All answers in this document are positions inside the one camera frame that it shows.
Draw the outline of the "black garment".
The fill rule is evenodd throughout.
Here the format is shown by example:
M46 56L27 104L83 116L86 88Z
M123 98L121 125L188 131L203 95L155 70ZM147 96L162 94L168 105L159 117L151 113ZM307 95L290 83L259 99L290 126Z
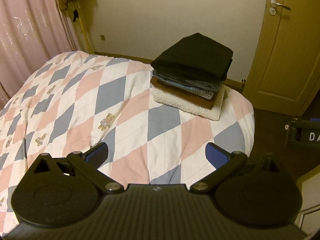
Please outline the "black garment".
M159 74L204 82L224 81L233 51L200 33L182 38L152 61Z

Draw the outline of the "folded white fleece garment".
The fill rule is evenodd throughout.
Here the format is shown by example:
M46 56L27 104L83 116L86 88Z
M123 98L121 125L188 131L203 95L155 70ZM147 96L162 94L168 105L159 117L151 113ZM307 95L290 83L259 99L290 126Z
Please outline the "folded white fleece garment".
M179 98L178 96L175 96L172 93L165 92L156 87L151 88L151 93L152 93L153 99L157 103L162 103L164 105L175 107L184 112L187 112L193 115L198 115L212 121L219 121L220 115L221 115L223 98L225 95L225 88L223 86L220 89L220 91L217 93L216 97L214 98L213 106L211 109L198 106L192 102Z

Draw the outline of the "yellow wooden door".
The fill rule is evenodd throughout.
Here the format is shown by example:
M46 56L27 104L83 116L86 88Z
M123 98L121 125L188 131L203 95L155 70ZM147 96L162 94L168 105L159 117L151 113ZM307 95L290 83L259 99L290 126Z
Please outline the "yellow wooden door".
M254 108L301 116L319 90L319 0L265 0L263 24L242 92Z

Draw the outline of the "checkered pink blue quilt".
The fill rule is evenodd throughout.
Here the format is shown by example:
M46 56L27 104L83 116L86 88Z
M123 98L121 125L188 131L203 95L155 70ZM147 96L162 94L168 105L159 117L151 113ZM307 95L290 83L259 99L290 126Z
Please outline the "checkered pink blue quilt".
M213 172L205 147L250 154L254 111L225 88L219 120L157 103L150 65L127 59L62 53L31 74L1 110L1 235L15 226L11 195L41 153L85 152L103 141L101 172L122 185L192 185Z

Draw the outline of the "folded blue jeans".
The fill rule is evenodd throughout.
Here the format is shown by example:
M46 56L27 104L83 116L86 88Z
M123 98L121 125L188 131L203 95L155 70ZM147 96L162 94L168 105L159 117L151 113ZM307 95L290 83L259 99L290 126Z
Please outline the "folded blue jeans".
M152 71L152 76L166 85L180 88L205 99L212 99L214 94L217 93L223 85L223 81L214 81L213 83L210 83L198 80L185 80L168 74L160 74L155 70Z

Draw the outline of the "pink curtain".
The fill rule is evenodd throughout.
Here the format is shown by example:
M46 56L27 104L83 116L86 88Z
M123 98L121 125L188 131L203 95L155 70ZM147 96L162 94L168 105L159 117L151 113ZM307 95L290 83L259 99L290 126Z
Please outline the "pink curtain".
M49 59L79 49L57 0L1 0L1 107Z

